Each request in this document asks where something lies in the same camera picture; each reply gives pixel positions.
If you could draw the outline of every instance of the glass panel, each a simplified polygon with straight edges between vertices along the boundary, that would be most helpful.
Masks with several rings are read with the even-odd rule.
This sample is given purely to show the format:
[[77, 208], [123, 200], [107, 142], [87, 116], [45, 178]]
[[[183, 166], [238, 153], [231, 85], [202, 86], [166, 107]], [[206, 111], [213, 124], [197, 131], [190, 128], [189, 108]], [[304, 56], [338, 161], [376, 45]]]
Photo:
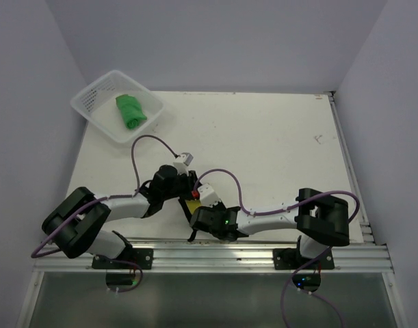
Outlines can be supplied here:
[[[46, 273], [33, 328], [284, 327], [280, 292], [287, 274], [146, 272], [140, 287], [107, 292], [104, 273]], [[318, 293], [348, 327], [397, 327], [381, 274], [327, 274]], [[326, 303], [295, 288], [286, 294], [292, 327], [340, 327]]]

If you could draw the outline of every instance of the white wall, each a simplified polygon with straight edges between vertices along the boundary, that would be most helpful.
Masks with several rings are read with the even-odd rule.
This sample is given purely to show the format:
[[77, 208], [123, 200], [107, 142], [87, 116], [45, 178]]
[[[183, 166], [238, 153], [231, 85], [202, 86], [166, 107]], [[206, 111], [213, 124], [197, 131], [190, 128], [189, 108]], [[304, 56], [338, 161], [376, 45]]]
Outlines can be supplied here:
[[41, 223], [66, 192], [84, 85], [46, 3], [0, 0], [0, 327], [16, 324]]
[[418, 327], [418, 0], [389, 0], [337, 91], [377, 241]]
[[153, 90], [335, 90], [386, 0], [47, 0], [87, 82]]

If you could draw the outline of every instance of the yellow object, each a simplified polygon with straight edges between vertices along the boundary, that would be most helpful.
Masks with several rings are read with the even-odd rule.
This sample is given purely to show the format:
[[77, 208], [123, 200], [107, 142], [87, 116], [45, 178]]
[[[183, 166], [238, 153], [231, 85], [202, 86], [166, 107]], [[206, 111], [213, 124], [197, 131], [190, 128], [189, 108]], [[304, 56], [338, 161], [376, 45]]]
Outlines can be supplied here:
[[191, 214], [194, 214], [195, 210], [202, 206], [199, 200], [186, 200], [186, 205]]

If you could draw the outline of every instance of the metal frame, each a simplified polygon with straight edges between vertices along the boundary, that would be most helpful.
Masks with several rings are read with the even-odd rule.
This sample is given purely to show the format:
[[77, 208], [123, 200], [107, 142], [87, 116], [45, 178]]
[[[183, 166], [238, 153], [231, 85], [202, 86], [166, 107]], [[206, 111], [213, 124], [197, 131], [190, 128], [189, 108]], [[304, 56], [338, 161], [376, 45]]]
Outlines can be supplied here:
[[400, 299], [397, 285], [395, 284], [395, 277], [393, 273], [383, 273], [385, 288], [389, 298], [391, 309], [393, 309], [394, 319], [399, 328], [407, 328], [409, 326], [408, 318], [406, 317], [402, 300]]
[[[386, 246], [376, 246], [374, 244], [373, 234], [341, 130], [334, 98], [332, 94], [326, 94], [337, 127], [350, 186], [361, 201], [362, 219], [360, 225], [365, 241], [364, 244], [332, 249], [335, 270], [328, 271], [328, 273], [381, 273], [397, 326], [406, 328], [408, 327], [408, 321], [395, 287], [393, 267], [388, 249]], [[186, 241], [156, 241], [140, 238], [129, 238], [129, 241], [135, 247], [146, 247], [154, 250], [153, 267], [150, 270], [153, 273], [287, 273], [290, 271], [274, 270], [272, 250], [274, 248], [295, 247], [294, 243], [248, 242], [226, 244], [217, 241], [188, 243]], [[29, 326], [45, 272], [91, 273], [104, 271], [93, 271], [91, 264], [91, 255], [82, 255], [70, 260], [64, 255], [56, 253], [36, 260], [17, 328]]]
[[[183, 243], [131, 240], [137, 248], [154, 250], [154, 273], [286, 273], [275, 271], [274, 248], [294, 248], [296, 244], [224, 244], [217, 242]], [[335, 270], [329, 273], [392, 273], [393, 268], [385, 246], [352, 245], [332, 249]], [[56, 253], [36, 261], [40, 272], [92, 272], [92, 256], [82, 255], [69, 260]]]
[[42, 286], [43, 277], [44, 272], [36, 271], [32, 273], [31, 281], [26, 291], [25, 300], [23, 301], [22, 310], [18, 316], [16, 328], [29, 327]]

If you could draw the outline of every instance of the wire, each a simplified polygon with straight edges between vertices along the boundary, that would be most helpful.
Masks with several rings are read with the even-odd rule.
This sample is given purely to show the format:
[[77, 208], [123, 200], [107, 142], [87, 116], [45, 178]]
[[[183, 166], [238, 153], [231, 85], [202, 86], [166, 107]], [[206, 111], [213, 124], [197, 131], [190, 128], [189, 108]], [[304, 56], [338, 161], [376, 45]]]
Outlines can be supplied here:
[[142, 138], [152, 138], [155, 139], [159, 142], [161, 142], [175, 157], [178, 157], [178, 155], [174, 152], [174, 150], [172, 150], [172, 148], [166, 143], [164, 142], [162, 139], [154, 136], [154, 135], [141, 135], [139, 137], [137, 137], [134, 142], [133, 145], [131, 146], [131, 160], [133, 162], [133, 168], [134, 168], [134, 173], [135, 173], [135, 178], [137, 180], [137, 189], [135, 190], [135, 193], [133, 195], [111, 195], [109, 197], [102, 197], [99, 198], [97, 200], [92, 200], [91, 202], [88, 202], [87, 204], [84, 204], [82, 207], [78, 208], [72, 215], [70, 215], [66, 220], [63, 221], [62, 224], [60, 224], [58, 226], [58, 228], [56, 228], [54, 231], [52, 231], [52, 233], [50, 235], [48, 235], [48, 237], [46, 237], [41, 244], [39, 244], [39, 246], [37, 248], [34, 249], [34, 251], [31, 253], [31, 257], [32, 258], [42, 258], [43, 256], [48, 256], [51, 254], [55, 254], [59, 251], [61, 251], [61, 249], [53, 249], [51, 251], [44, 251], [42, 253], [39, 253], [39, 251], [41, 251], [43, 249], [44, 246], [46, 246], [47, 243], [49, 243], [50, 241], [52, 241], [52, 239], [60, 233], [60, 231], [66, 227], [75, 217], [77, 217], [77, 215], [81, 214], [83, 211], [85, 211], [86, 209], [88, 209], [89, 207], [98, 204], [100, 202], [103, 202], [107, 199], [117, 199], [117, 198], [132, 198], [134, 196], [136, 196], [139, 193], [139, 189], [140, 189], [140, 178], [139, 178], [139, 174], [138, 174], [138, 169], [136, 167], [135, 164], [135, 159], [134, 159], [134, 147], [135, 144], [141, 140]]
[[[236, 176], [232, 173], [232, 172], [230, 172], [230, 171], [228, 171], [228, 170], [226, 170], [226, 169], [210, 169], [209, 171], [207, 171], [207, 172], [205, 172], [205, 173], [203, 173], [198, 179], [197, 179], [197, 181], [195, 182], [195, 185], [194, 185], [194, 190], [197, 190], [197, 187], [198, 187], [198, 183], [200, 182], [200, 180], [202, 179], [202, 178], [204, 178], [207, 174], [210, 174], [210, 173], [212, 173], [212, 172], [223, 172], [223, 173], [226, 173], [226, 174], [228, 174], [229, 176], [231, 176], [232, 178], [233, 178], [233, 180], [236, 182], [236, 187], [237, 187], [237, 192], [238, 192], [238, 194], [239, 194], [239, 206], [240, 206], [240, 208], [246, 213], [246, 214], [248, 214], [248, 215], [252, 215], [252, 216], [257, 216], [257, 217], [259, 217], [259, 216], [264, 216], [264, 215], [274, 215], [274, 214], [278, 214], [278, 213], [283, 213], [283, 212], [287, 212], [287, 211], [290, 211], [290, 210], [293, 210], [293, 209], [295, 209], [295, 208], [297, 208], [297, 207], [300, 207], [300, 206], [303, 206], [303, 205], [306, 205], [306, 204], [308, 204], [308, 203], [310, 203], [310, 202], [313, 202], [313, 201], [315, 201], [315, 200], [318, 200], [318, 199], [320, 199], [320, 198], [323, 198], [323, 197], [326, 197], [326, 196], [329, 196], [329, 195], [348, 195], [348, 196], [350, 196], [350, 197], [352, 197], [353, 199], [354, 199], [354, 201], [356, 202], [356, 206], [355, 206], [355, 209], [354, 209], [354, 212], [352, 213], [352, 215], [350, 216], [350, 218], [348, 219], [348, 222], [350, 223], [350, 222], [352, 222], [352, 220], [355, 218], [355, 216], [358, 214], [358, 211], [359, 211], [359, 208], [360, 208], [360, 202], [359, 202], [359, 199], [357, 198], [357, 196], [355, 195], [355, 194], [353, 194], [353, 193], [350, 193], [349, 191], [342, 191], [342, 190], [335, 190], [335, 191], [327, 191], [327, 192], [325, 192], [325, 193], [319, 193], [318, 195], [315, 195], [315, 196], [313, 196], [313, 197], [310, 197], [310, 198], [308, 198], [307, 200], [303, 200], [303, 201], [301, 201], [301, 202], [298, 202], [297, 204], [294, 204], [294, 205], [291, 205], [291, 206], [288, 206], [288, 207], [286, 207], [286, 208], [280, 208], [280, 209], [278, 209], [278, 210], [270, 210], [270, 211], [267, 211], [267, 212], [257, 212], [257, 213], [252, 213], [252, 212], [250, 212], [249, 210], [247, 210], [246, 208], [245, 208], [245, 206], [244, 206], [244, 202], [243, 202], [243, 200], [242, 200], [242, 189], [241, 189], [241, 185], [240, 185], [240, 183], [239, 183], [239, 180], [236, 178]], [[286, 325], [286, 327], [287, 328], [292, 328], [292, 326], [289, 324], [289, 322], [288, 322], [288, 320], [287, 320], [287, 317], [286, 317], [286, 311], [285, 311], [285, 302], [284, 302], [284, 299], [285, 299], [285, 294], [286, 294], [286, 290], [287, 290], [287, 287], [288, 287], [288, 285], [289, 285], [289, 283], [290, 283], [290, 281], [292, 280], [292, 278], [299, 272], [299, 271], [301, 271], [302, 269], [305, 269], [305, 268], [307, 268], [309, 265], [311, 265], [311, 264], [313, 264], [315, 261], [317, 261], [317, 260], [319, 260], [322, 256], [324, 256], [324, 255], [326, 255], [330, 250], [332, 249], [332, 247], [328, 247], [328, 248], [326, 248], [320, 255], [318, 255], [318, 256], [316, 256], [315, 258], [313, 258], [313, 259], [311, 259], [311, 260], [309, 260], [308, 262], [306, 262], [306, 263], [304, 263], [302, 266], [300, 266], [298, 269], [296, 269], [290, 276], [289, 276], [289, 278], [287, 279], [287, 281], [285, 282], [285, 284], [283, 285], [283, 288], [282, 288], [282, 293], [281, 293], [281, 295], [280, 295], [280, 309], [281, 309], [281, 312], [282, 312], [282, 318], [283, 318], [283, 321], [285, 322], [285, 325]], [[322, 296], [319, 296], [319, 295], [314, 295], [315, 297], [317, 297], [318, 299], [321, 299], [322, 301], [324, 301], [324, 302], [326, 302], [328, 305], [330, 305], [334, 310], [335, 310], [335, 312], [337, 313], [337, 315], [338, 315], [338, 317], [339, 317], [339, 320], [341, 321], [341, 326], [342, 327], [346, 327], [346, 325], [345, 325], [345, 322], [344, 322], [344, 319], [343, 319], [343, 316], [342, 316], [342, 314], [341, 314], [341, 312], [336, 308], [336, 306], [334, 306], [330, 301], [328, 301], [326, 298], [324, 298], [324, 297], [322, 297]]]
[[158, 137], [156, 137], [154, 135], [141, 135], [141, 136], [135, 138], [135, 140], [133, 142], [133, 145], [131, 145], [131, 162], [133, 162], [133, 169], [134, 169], [134, 174], [135, 174], [135, 180], [137, 182], [137, 188], [135, 190], [135, 193], [138, 193], [138, 191], [140, 189], [140, 178], [139, 178], [138, 169], [137, 169], [137, 167], [135, 165], [134, 147], [135, 147], [135, 144], [139, 140], [141, 140], [143, 138], [151, 138], [151, 139], [155, 139], [155, 140], [159, 141], [160, 143], [162, 143], [174, 155], [174, 157], [176, 157], [176, 158], [178, 157], [178, 155], [174, 152], [174, 150], [165, 141], [163, 141], [162, 139], [160, 139], [160, 138], [158, 138]]
[[110, 290], [112, 290], [114, 292], [131, 292], [132, 290], [136, 289], [140, 285], [140, 283], [142, 282], [142, 279], [143, 279], [143, 270], [140, 267], [140, 265], [138, 265], [137, 263], [130, 262], [130, 261], [123, 261], [123, 260], [114, 260], [113, 258], [108, 258], [107, 256], [99, 256], [99, 257], [100, 258], [103, 258], [103, 259], [105, 259], [107, 261], [110, 261], [110, 262], [131, 265], [131, 266], [134, 267], [134, 269], [137, 269], [138, 271], [140, 271], [140, 279], [135, 284], [133, 284], [131, 287], [124, 288], [124, 289], [119, 289], [119, 288], [112, 289], [112, 288], [108, 287]]
[[42, 242], [41, 244], [39, 244], [39, 246], [37, 248], [35, 248], [32, 253], [31, 253], [31, 257], [32, 258], [42, 258], [43, 256], [48, 256], [50, 254], [54, 254], [57, 253], [59, 251], [61, 251], [61, 249], [54, 249], [52, 251], [45, 251], [42, 253], [39, 253], [39, 251], [41, 251], [43, 249], [44, 246], [46, 246], [46, 244], [51, 241], [58, 233], [60, 233], [60, 231], [67, 226], [75, 217], [77, 217], [77, 215], [79, 215], [80, 213], [82, 213], [83, 211], [85, 211], [87, 208], [98, 204], [100, 202], [103, 202], [104, 200], [107, 200], [107, 197], [101, 197], [98, 198], [97, 200], [92, 200], [91, 202], [88, 202], [87, 204], [84, 204], [83, 206], [81, 206], [80, 208], [78, 208], [71, 216], [69, 216], [66, 220], [63, 221], [63, 223], [61, 223], [58, 228], [56, 228], [54, 231], [52, 231], [52, 233], [50, 235], [48, 235]]
[[196, 182], [194, 184], [194, 191], [197, 190], [198, 183], [201, 181], [201, 179], [204, 178], [207, 174], [210, 174], [210, 173], [213, 173], [213, 172], [226, 173], [233, 178], [233, 180], [236, 182], [237, 192], [239, 194], [239, 207], [246, 214], [252, 215], [252, 216], [255, 216], [255, 217], [262, 217], [262, 216], [265, 216], [265, 215], [274, 215], [274, 214], [278, 214], [278, 213], [288, 212], [288, 211], [293, 210], [297, 207], [306, 205], [310, 202], [313, 202], [315, 200], [318, 200], [320, 198], [330, 196], [330, 195], [347, 195], [347, 196], [350, 196], [356, 202], [356, 206], [359, 207], [359, 200], [358, 200], [358, 198], [356, 197], [355, 194], [350, 193], [349, 191], [344, 191], [344, 190], [334, 190], [334, 191], [327, 191], [325, 193], [319, 193], [318, 195], [312, 196], [312, 197], [308, 198], [307, 200], [303, 200], [301, 202], [298, 202], [298, 203], [296, 203], [294, 205], [291, 205], [291, 206], [288, 206], [286, 208], [280, 208], [278, 210], [269, 210], [267, 212], [251, 212], [251, 211], [247, 210], [244, 206], [244, 201], [242, 200], [242, 188], [241, 188], [241, 185], [239, 183], [239, 180], [236, 178], [236, 176], [233, 173], [231, 173], [230, 171], [228, 171], [226, 169], [210, 169], [209, 171], [204, 172], [203, 174], [201, 174], [201, 176], [196, 180]]

